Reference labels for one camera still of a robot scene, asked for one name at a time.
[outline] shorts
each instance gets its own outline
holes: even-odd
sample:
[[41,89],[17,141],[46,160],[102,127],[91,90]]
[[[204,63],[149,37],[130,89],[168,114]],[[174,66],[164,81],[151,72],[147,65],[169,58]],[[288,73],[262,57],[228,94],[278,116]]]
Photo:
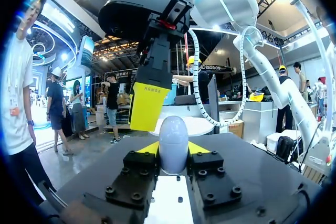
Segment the shorts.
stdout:
[[110,110],[107,109],[107,116],[109,117],[109,122],[112,127],[115,127],[117,125],[116,123],[116,115],[117,115],[117,110]]
[[49,115],[50,118],[50,123],[51,123],[51,128],[53,130],[61,130],[62,129],[62,119],[63,116],[59,116],[59,115]]

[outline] woman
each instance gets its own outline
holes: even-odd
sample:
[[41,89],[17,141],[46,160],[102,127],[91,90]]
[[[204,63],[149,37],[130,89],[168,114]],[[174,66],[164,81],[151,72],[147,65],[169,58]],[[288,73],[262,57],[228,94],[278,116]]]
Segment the woman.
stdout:
[[79,138],[84,140],[85,138],[89,138],[89,136],[85,134],[85,121],[82,104],[80,103],[83,93],[79,93],[79,86],[79,81],[75,81],[73,85],[74,89],[71,92],[70,102],[72,103],[72,112],[74,114],[73,124],[75,126],[75,131],[78,133]]

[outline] man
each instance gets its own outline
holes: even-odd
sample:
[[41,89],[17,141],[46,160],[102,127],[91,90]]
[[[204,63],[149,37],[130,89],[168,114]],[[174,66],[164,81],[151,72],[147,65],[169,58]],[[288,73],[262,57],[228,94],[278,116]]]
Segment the man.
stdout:
[[113,127],[114,138],[110,141],[111,144],[119,142],[121,137],[118,134],[118,127],[116,123],[116,115],[117,115],[117,95],[119,93],[119,83],[117,83],[117,76],[115,73],[109,74],[107,77],[107,81],[102,82],[102,85],[105,85],[109,88],[109,94],[107,96],[107,116],[109,117],[110,125]]
[[[190,72],[190,76],[179,76],[174,75],[173,79],[176,79],[177,82],[183,86],[190,86],[191,88],[191,94],[194,93],[194,79],[193,79],[193,73],[194,73],[194,62],[195,57],[190,56],[188,60],[188,70]],[[208,103],[209,100],[209,93],[208,93],[208,84],[210,82],[208,74],[201,70],[201,60],[198,59],[198,89],[200,90],[199,96],[201,97],[202,103]]]
[[33,50],[25,39],[28,29],[41,13],[46,0],[29,0],[20,17],[5,53],[1,87],[1,117],[4,131],[4,150],[8,153],[8,168],[23,193],[34,203],[43,202],[36,185],[45,181],[53,190],[35,149],[36,138],[30,110],[29,85],[33,80]]
[[308,91],[307,91],[307,86],[306,86],[306,76],[305,74],[301,71],[301,64],[299,62],[295,62],[294,65],[294,71],[297,73],[300,77],[300,83],[299,83],[299,91],[304,98],[306,102],[308,102]]
[[310,82],[309,80],[306,81],[306,86],[307,86],[307,93],[308,93],[308,101],[311,102],[311,87],[310,87]]
[[73,155],[71,151],[67,138],[62,130],[62,119],[67,116],[67,111],[65,108],[65,99],[63,96],[63,89],[58,81],[61,76],[61,69],[59,67],[55,68],[51,73],[51,85],[48,89],[48,105],[47,105],[47,121],[50,121],[51,128],[55,131],[55,145],[54,151],[58,152],[57,142],[58,135],[60,135],[64,146],[63,155]]
[[[279,67],[279,74],[280,74],[279,77],[280,84],[283,84],[284,81],[290,79],[287,76],[287,68],[283,65]],[[276,132],[278,133],[282,132],[282,122],[284,120],[283,117],[284,115],[286,115],[285,130],[291,130],[293,125],[293,115],[289,104],[287,104],[282,110],[278,109],[277,127],[276,127]]]
[[319,114],[320,114],[320,116],[325,116],[324,98],[326,97],[325,90],[326,90],[327,86],[322,82],[321,78],[319,78],[318,81],[319,82],[318,82],[318,85],[317,85],[316,95],[318,97]]

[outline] yellow marking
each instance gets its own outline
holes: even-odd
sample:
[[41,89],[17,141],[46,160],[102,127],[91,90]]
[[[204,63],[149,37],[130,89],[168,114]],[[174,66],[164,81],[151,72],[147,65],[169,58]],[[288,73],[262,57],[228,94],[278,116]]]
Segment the yellow marking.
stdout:
[[[190,141],[188,142],[188,147],[189,147],[190,154],[196,154],[197,152],[202,152],[202,153],[211,152],[211,151],[208,151],[207,149],[205,149],[203,147],[200,147],[197,144],[194,144]],[[149,152],[149,153],[152,153],[156,156],[156,153],[158,152],[157,148],[159,148],[159,142],[158,141],[153,143],[153,144],[150,144],[150,145],[146,146],[145,148],[142,148],[141,150],[138,150],[137,152],[140,152],[140,153]]]

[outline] ceiling light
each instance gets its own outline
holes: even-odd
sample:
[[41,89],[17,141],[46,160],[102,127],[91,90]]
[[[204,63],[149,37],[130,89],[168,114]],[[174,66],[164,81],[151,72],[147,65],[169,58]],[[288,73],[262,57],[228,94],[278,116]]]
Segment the ceiling light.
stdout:
[[62,54],[61,58],[62,58],[62,61],[66,61],[68,59],[68,55],[67,54]]
[[220,27],[219,27],[219,25],[214,25],[214,26],[212,27],[212,29],[215,30],[215,31],[219,31],[219,30],[220,30]]

